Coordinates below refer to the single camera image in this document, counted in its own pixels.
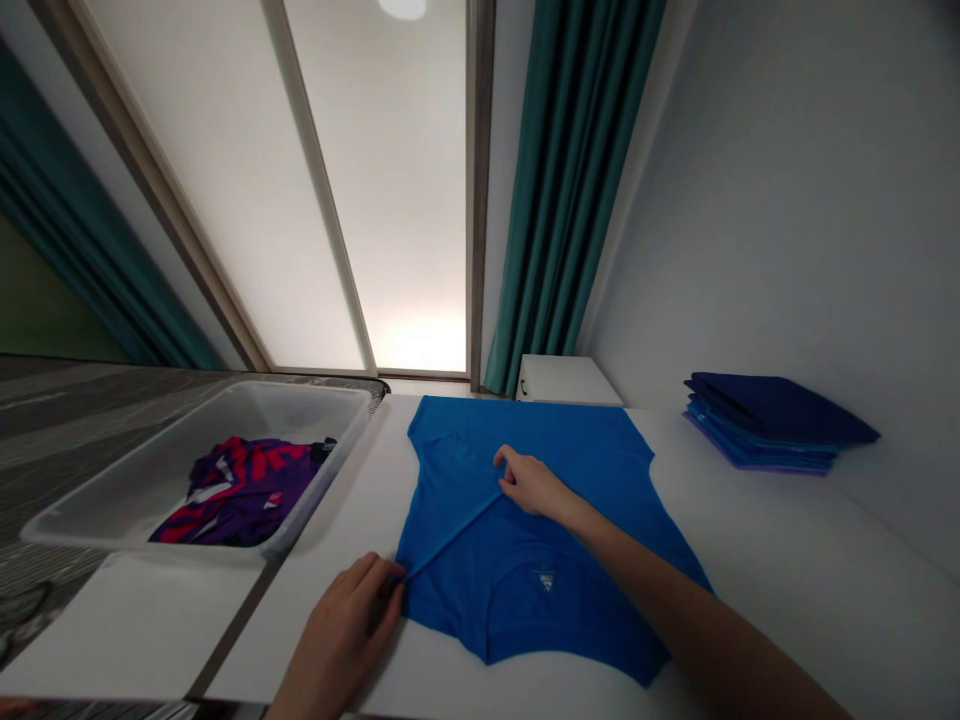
teal curtain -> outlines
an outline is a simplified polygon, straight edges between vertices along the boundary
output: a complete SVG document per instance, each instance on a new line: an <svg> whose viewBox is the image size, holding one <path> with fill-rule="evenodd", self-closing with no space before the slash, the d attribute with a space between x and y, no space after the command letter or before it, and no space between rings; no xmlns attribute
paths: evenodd
<svg viewBox="0 0 960 720"><path fill-rule="evenodd" d="M220 358L2 43L0 213L80 296L132 362L222 369Z"/></svg>
<svg viewBox="0 0 960 720"><path fill-rule="evenodd" d="M666 0L538 0L500 310L484 385L571 355Z"/></svg>

clear plastic bin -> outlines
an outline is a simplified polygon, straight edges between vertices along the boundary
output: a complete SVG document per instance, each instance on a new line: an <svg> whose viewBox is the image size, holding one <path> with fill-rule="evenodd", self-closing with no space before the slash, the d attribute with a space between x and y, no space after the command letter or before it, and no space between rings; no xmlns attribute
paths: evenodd
<svg viewBox="0 0 960 720"><path fill-rule="evenodd" d="M293 546L367 425L365 390L240 382L120 458L24 526L27 542L101 550L177 553L206 560L264 555ZM183 504L194 462L231 435L293 443L337 440L293 510L271 537L249 548L152 543Z"/></svg>

logo on t-shirt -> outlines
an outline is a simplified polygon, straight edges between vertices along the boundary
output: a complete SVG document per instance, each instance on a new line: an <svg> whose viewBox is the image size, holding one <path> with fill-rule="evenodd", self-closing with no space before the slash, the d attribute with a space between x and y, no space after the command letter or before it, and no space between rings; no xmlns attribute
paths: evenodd
<svg viewBox="0 0 960 720"><path fill-rule="evenodd" d="M540 578L540 584L543 585L543 589L550 592L550 588L553 587L553 570L534 570L534 572Z"/></svg>

stack of folded shirts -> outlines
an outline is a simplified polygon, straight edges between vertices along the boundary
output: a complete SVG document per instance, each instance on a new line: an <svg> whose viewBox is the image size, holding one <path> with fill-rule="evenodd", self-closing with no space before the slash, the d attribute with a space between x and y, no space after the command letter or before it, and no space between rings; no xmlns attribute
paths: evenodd
<svg viewBox="0 0 960 720"><path fill-rule="evenodd" d="M694 373L683 415L741 470L826 476L844 448L880 433L780 377Z"/></svg>

ceiling light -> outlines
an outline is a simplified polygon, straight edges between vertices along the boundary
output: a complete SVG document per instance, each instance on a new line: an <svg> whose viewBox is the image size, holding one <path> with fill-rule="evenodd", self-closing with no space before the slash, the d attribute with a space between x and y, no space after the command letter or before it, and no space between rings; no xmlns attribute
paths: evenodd
<svg viewBox="0 0 960 720"><path fill-rule="evenodd" d="M380 8L397 20L419 20L427 11L427 0L378 0Z"/></svg>

